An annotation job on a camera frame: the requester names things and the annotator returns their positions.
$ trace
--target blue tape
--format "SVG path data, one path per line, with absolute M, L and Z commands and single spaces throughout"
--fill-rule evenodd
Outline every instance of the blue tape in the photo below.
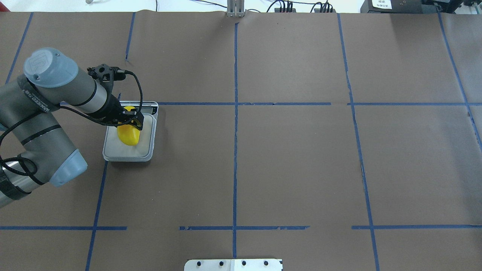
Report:
M 127 39 L 127 47 L 125 48 L 125 60 L 129 56 L 129 49 L 131 47 L 132 30 L 134 29 L 135 12 L 132 13 L 131 29 L 129 30 L 129 38 Z
M 462 93 L 462 97 L 464 98 L 464 102 L 467 106 L 467 112 L 469 113 L 469 116 L 470 116 L 470 122 L 472 123 L 472 128 L 474 129 L 475 137 L 477 138 L 477 143 L 479 144 L 479 149 L 482 152 L 482 141 L 479 134 L 479 130 L 477 129 L 477 125 L 475 124 L 472 111 L 470 110 L 470 105 L 467 100 L 467 96 L 465 94 L 464 86 L 462 85 L 462 81 L 460 80 L 460 76 L 458 74 L 457 66 L 455 65 L 454 57 L 452 56 L 452 51 L 450 50 L 447 36 L 445 35 L 445 28 L 443 27 L 442 16 L 440 15 L 439 11 L 437 11 L 437 16 L 439 17 L 439 23 L 440 23 L 440 29 L 442 30 L 443 41 L 445 42 L 445 47 L 447 47 L 447 52 L 449 54 L 450 62 L 452 62 L 452 68 L 454 69 L 455 77 L 457 78 L 457 83 L 460 88 L 460 92 Z
M 236 259 L 238 211 L 238 24 L 234 24 L 234 174 L 233 174 L 233 259 Z
M 376 248 L 375 231 L 373 229 L 372 209 L 371 209 L 371 206 L 370 206 L 370 197 L 368 195 L 368 185 L 366 183 L 365 166 L 363 164 L 363 154 L 362 154 L 362 150 L 361 150 L 362 146 L 360 144 L 360 135 L 358 133 L 358 125 L 357 125 L 357 120 L 356 120 L 356 117 L 355 117 L 355 106 L 353 105 L 354 104 L 353 93 L 351 91 L 350 78 L 348 76 L 348 62 L 347 62 L 347 54 L 346 54 L 346 50 L 345 50 L 345 42 L 344 42 L 344 39 L 343 39 L 343 30 L 342 30 L 342 27 L 341 27 L 341 17 L 340 17 L 339 13 L 336 14 L 336 15 L 338 17 L 338 28 L 340 30 L 341 48 L 342 48 L 342 53 L 343 53 L 343 61 L 345 63 L 345 73 L 346 73 L 346 77 L 347 77 L 347 85 L 348 85 L 349 96 L 350 96 L 351 114 L 352 114 L 352 118 L 353 118 L 353 125 L 355 127 L 355 137 L 356 137 L 356 140 L 357 140 L 358 156 L 359 156 L 359 159 L 360 159 L 360 166 L 362 168 L 361 175 L 362 175 L 362 178 L 363 178 L 363 188 L 364 188 L 364 192 L 365 192 L 365 203 L 366 203 L 366 209 L 367 209 L 367 213 L 368 213 L 368 222 L 369 222 L 370 227 L 371 227 L 370 228 L 370 235 L 372 237 L 372 249 L 373 249 L 373 256 L 374 256 L 374 259 L 375 259 L 375 268 L 376 268 L 376 271 L 380 271 L 380 265 L 378 263 L 378 251 L 377 251 L 377 248 Z
M 330 106 L 332 103 L 269 103 L 269 102 L 243 102 L 237 103 L 238 106 Z M 230 102 L 158 102 L 162 106 L 235 106 L 235 103 Z
M 331 103 L 239 103 L 241 106 L 330 106 Z
M 352 230 L 369 230 L 370 226 L 351 226 Z M 482 225 L 374 225 L 375 230 L 410 229 L 482 229 Z
M 32 17 L 33 17 L 33 12 L 30 13 L 30 17 L 28 18 L 27 25 L 25 26 L 24 34 L 22 35 L 22 39 L 18 44 L 17 52 L 15 53 L 15 57 L 13 58 L 12 66 L 10 67 L 10 71 L 8 72 L 7 80 L 5 81 L 5 84 L 7 84 L 10 81 L 10 77 L 12 76 L 12 73 L 13 73 L 13 68 L 15 67 L 15 63 L 17 63 L 17 58 L 18 58 L 18 55 L 20 54 L 20 49 L 24 44 L 25 36 L 27 36 L 28 28 L 30 27 L 30 23 L 32 22 Z
M 212 102 L 158 102 L 160 106 L 233 106 L 234 103 Z
M 237 230 L 306 230 L 309 226 L 238 226 Z
M 127 230 L 127 227 L 109 227 L 109 226 L 103 226 L 103 227 L 97 227 L 96 230 Z
M 92 230 L 92 227 L 69 227 L 69 226 L 0 226 L 0 230 Z
M 179 227 L 179 230 L 233 230 L 232 226 L 188 226 Z
M 188 226 L 179 230 L 306 230 L 309 226 Z
M 100 183 L 99 198 L 97 200 L 97 208 L 95 210 L 94 226 L 92 227 L 91 242 L 89 245 L 89 254 L 87 255 L 87 263 L 85 265 L 85 271 L 89 271 L 90 262 L 92 259 L 92 251 L 94 250 L 95 233 L 97 232 L 97 223 L 99 221 L 100 205 L 102 204 L 102 195 L 104 194 L 104 185 L 106 183 L 107 164 L 108 162 L 106 161 L 104 164 L 104 172 L 102 173 L 102 182 Z
M 0 230 L 92 230 L 91 226 L 0 226 Z M 127 230 L 127 227 L 97 227 L 97 230 Z

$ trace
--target table surface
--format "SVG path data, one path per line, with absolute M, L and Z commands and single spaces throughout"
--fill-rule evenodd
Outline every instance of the table surface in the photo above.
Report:
M 135 72 L 154 156 L 54 113 L 87 172 L 0 210 L 2 270 L 482 269 L 482 17 L 4 13 L 0 80 L 36 49 Z M 137 100 L 128 78 L 114 94 Z M 2 156 L 22 152 L 9 136 Z

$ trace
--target blue tape line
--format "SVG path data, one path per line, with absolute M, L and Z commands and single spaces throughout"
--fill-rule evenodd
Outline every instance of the blue tape line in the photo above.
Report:
M 110 227 L 110 226 L 102 226 L 97 227 L 96 230 L 127 230 L 127 227 Z
M 309 226 L 237 226 L 237 230 L 306 230 Z
M 188 226 L 179 230 L 306 230 L 309 226 Z
M 348 103 L 351 106 L 465 106 L 465 103 Z
M 129 30 L 129 38 L 127 39 L 127 47 L 125 48 L 125 60 L 129 56 L 129 48 L 131 47 L 132 30 L 134 29 L 135 12 L 132 13 L 131 29 Z
M 90 262 L 92 259 L 92 251 L 94 250 L 95 233 L 97 232 L 97 223 L 99 221 L 100 205 L 102 204 L 102 195 L 104 194 L 104 185 L 106 183 L 107 176 L 107 164 L 104 164 L 104 172 L 102 173 L 102 182 L 100 183 L 99 199 L 97 200 L 97 208 L 95 210 L 94 226 L 92 227 L 92 236 L 89 246 L 89 254 L 87 255 L 87 264 L 85 265 L 85 271 L 89 271 Z
M 347 54 L 346 54 L 346 50 L 345 50 L 345 42 L 344 42 L 344 39 L 343 39 L 343 30 L 342 30 L 342 27 L 341 27 L 341 17 L 340 17 L 339 13 L 337 13 L 336 15 L 338 17 L 338 28 L 340 30 L 341 49 L 342 49 L 342 52 L 343 52 L 343 61 L 345 63 L 345 73 L 346 73 L 346 77 L 347 77 L 347 85 L 348 85 L 350 103 L 351 103 L 351 114 L 352 114 L 352 118 L 353 118 L 353 125 L 355 127 L 355 137 L 357 139 L 358 157 L 360 159 L 360 166 L 362 168 L 361 176 L 363 178 L 363 188 L 364 188 L 364 191 L 365 191 L 365 203 L 366 203 L 366 209 L 367 209 L 367 213 L 368 213 L 368 222 L 370 224 L 370 234 L 371 234 L 371 237 L 372 237 L 372 249 L 373 249 L 373 256 L 374 256 L 374 259 L 375 259 L 375 268 L 376 268 L 376 271 L 380 271 L 380 265 L 378 263 L 378 251 L 377 251 L 377 248 L 376 248 L 375 231 L 373 229 L 372 209 L 371 209 L 371 206 L 370 206 L 370 197 L 368 195 L 368 185 L 366 183 L 365 166 L 363 165 L 363 154 L 362 154 L 362 150 L 361 150 L 362 146 L 360 144 L 360 135 L 358 133 L 358 125 L 357 125 L 357 120 L 356 120 L 356 117 L 355 117 L 355 106 L 353 105 L 354 100 L 353 100 L 353 93 L 351 91 L 350 78 L 348 77 L 348 62 L 347 62 Z
M 234 103 L 212 102 L 159 102 L 160 106 L 233 106 Z
M 0 230 L 92 230 L 91 226 L 0 226 Z M 127 230 L 127 227 L 97 227 L 97 230 Z
M 15 53 L 15 57 L 13 58 L 12 66 L 10 67 L 10 71 L 8 72 L 7 80 L 5 81 L 5 84 L 7 84 L 10 81 L 10 77 L 12 76 L 12 73 L 13 73 L 13 68 L 15 67 L 15 63 L 17 63 L 17 58 L 18 58 L 18 55 L 20 54 L 20 49 L 24 44 L 25 36 L 27 35 L 28 28 L 30 27 L 30 22 L 32 22 L 32 17 L 33 17 L 33 12 L 30 13 L 30 17 L 28 18 L 27 25 L 25 26 L 24 34 L 22 35 L 22 39 L 18 44 L 17 52 Z
M 447 52 L 450 57 L 450 62 L 452 62 L 452 67 L 454 68 L 455 77 L 457 77 L 457 83 L 462 93 L 462 97 L 464 98 L 464 102 L 467 106 L 467 112 L 470 115 L 470 122 L 472 122 L 472 128 L 474 129 L 475 136 L 477 138 L 477 143 L 479 144 L 479 149 L 482 152 L 482 141 L 479 135 L 479 130 L 477 129 L 477 125 L 475 124 L 474 117 L 472 115 L 472 111 L 470 110 L 469 102 L 467 100 L 467 96 L 465 94 L 464 86 L 462 85 L 462 81 L 460 80 L 460 76 L 458 74 L 457 66 L 455 65 L 454 57 L 452 56 L 452 51 L 450 50 L 449 42 L 447 40 L 447 36 L 445 35 L 445 28 L 443 27 L 442 16 L 440 12 L 437 11 L 437 16 L 439 17 L 440 29 L 442 30 L 443 41 L 445 42 L 445 47 L 447 47 Z
M 233 259 L 236 259 L 238 211 L 238 24 L 234 24 L 234 174 L 233 174 Z
M 331 103 L 239 103 L 240 106 L 330 106 Z
M 233 230 L 232 226 L 188 226 L 179 227 L 179 230 Z
M 375 225 L 375 230 L 410 229 L 482 229 L 482 225 Z M 369 230 L 370 226 L 351 226 L 352 230 Z
M 69 226 L 0 226 L 0 230 L 92 230 L 92 227 Z
M 235 106 L 236 103 L 230 102 L 158 102 L 160 106 Z M 268 102 L 243 102 L 237 103 L 238 106 L 330 106 L 332 103 L 268 103 Z

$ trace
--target black tape wrap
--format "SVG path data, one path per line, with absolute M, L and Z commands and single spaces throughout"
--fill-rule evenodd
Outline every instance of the black tape wrap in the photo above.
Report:
M 14 201 L 18 201 L 31 193 L 27 193 L 21 190 L 20 187 L 13 185 L 3 169 L 0 169 L 0 191 Z
M 55 105 L 47 100 L 37 89 L 37 87 L 32 84 L 25 75 L 20 75 L 17 77 L 18 86 L 22 89 L 25 96 L 34 103 L 41 111 L 45 113 L 52 113 L 59 110 L 60 105 Z
M 24 163 L 22 160 L 20 160 L 18 163 L 20 164 L 20 166 L 22 167 L 22 169 L 23 169 L 25 172 L 31 172 L 31 171 L 28 169 L 27 165 L 25 165 L 25 163 Z M 30 175 L 30 179 L 32 179 L 32 181 L 34 181 L 34 182 L 35 182 L 36 184 L 38 184 L 38 185 L 44 185 L 44 184 L 45 184 L 45 183 L 42 183 L 39 179 L 37 179 L 37 177 L 35 177 L 35 175 L 33 175 L 33 174 Z

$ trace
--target robotic arm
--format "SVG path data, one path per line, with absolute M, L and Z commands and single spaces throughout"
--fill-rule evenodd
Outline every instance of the robotic arm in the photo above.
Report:
M 51 182 L 61 186 L 87 169 L 87 163 L 51 112 L 71 110 L 106 126 L 131 125 L 142 130 L 142 90 L 130 71 L 105 64 L 88 74 L 54 48 L 35 51 L 24 75 L 0 87 L 0 128 L 13 132 L 25 148 L 16 158 L 0 157 L 0 208 Z M 112 95 L 114 81 L 133 75 L 141 93 L 140 108 L 128 111 Z M 86 115 L 60 105 L 65 101 Z

